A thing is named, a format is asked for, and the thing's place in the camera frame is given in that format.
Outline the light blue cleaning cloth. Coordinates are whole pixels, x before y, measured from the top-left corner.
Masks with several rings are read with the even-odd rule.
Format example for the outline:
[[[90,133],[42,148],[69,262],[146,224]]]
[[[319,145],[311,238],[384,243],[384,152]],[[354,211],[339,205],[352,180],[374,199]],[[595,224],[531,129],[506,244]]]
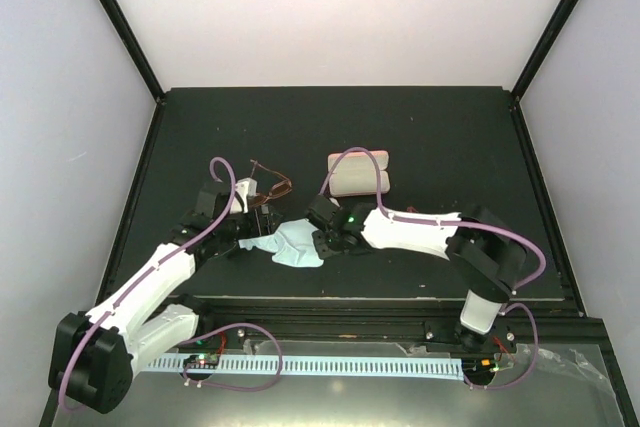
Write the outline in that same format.
[[[318,268],[324,264],[313,242],[317,231],[308,220],[283,222],[273,234],[242,239],[239,247],[245,250],[257,248],[272,254],[272,261],[293,268]]]

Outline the pink glasses case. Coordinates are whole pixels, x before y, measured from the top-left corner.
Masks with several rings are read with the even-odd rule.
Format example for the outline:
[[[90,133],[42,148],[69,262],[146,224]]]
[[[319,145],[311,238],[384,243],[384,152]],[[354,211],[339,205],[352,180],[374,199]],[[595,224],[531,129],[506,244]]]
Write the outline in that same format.
[[[372,151],[381,174],[381,193],[390,191],[389,153],[385,150]],[[371,159],[362,152],[349,153],[334,170],[329,180],[329,192],[333,197],[375,195],[377,177]]]

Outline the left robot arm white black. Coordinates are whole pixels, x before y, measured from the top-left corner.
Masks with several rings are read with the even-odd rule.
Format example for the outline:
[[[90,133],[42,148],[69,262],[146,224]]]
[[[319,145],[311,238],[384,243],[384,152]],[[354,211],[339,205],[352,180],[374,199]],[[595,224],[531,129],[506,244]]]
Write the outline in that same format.
[[[102,303],[59,322],[48,384],[61,400],[109,413],[139,372],[167,350],[186,340],[202,346],[213,338],[215,323],[204,302],[190,294],[170,305],[164,302],[206,263],[277,228],[274,211],[258,205],[256,198],[257,183],[251,178],[233,188],[206,184],[195,208],[138,272]]]

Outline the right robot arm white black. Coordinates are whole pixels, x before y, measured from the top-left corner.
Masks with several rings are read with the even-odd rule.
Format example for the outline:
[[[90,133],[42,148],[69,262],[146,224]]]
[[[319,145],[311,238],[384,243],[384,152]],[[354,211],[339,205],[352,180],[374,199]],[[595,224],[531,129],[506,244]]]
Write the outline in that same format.
[[[313,246],[320,259],[395,249],[427,254],[450,263],[467,294],[459,320],[431,340],[466,352],[479,352],[491,337],[496,317],[517,290],[527,253],[502,227],[484,226],[487,211],[428,215],[383,210],[374,204],[340,207],[324,195],[309,205],[306,219],[316,230]]]

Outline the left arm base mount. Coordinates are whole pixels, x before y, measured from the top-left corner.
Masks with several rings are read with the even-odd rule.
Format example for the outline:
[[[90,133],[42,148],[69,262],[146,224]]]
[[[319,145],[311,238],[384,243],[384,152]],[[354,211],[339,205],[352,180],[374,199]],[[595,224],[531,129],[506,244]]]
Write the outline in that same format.
[[[205,341],[208,341],[213,337],[220,337],[224,335],[225,337],[233,337],[237,335],[238,331],[246,331],[250,329],[252,325],[246,322],[236,322],[227,325],[223,325],[221,327],[215,328],[214,330],[203,333],[200,335],[196,335],[188,340],[182,341],[182,345],[191,345],[191,344],[202,344]]]

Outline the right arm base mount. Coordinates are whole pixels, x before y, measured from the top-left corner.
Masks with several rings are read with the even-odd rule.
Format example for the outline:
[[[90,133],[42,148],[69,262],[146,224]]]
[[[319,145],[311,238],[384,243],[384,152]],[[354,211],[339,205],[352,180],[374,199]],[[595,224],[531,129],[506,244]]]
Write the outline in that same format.
[[[510,327],[496,321],[486,334],[463,327],[458,319],[431,318],[424,322],[424,338],[432,352],[493,354],[505,349],[516,351],[515,334]]]

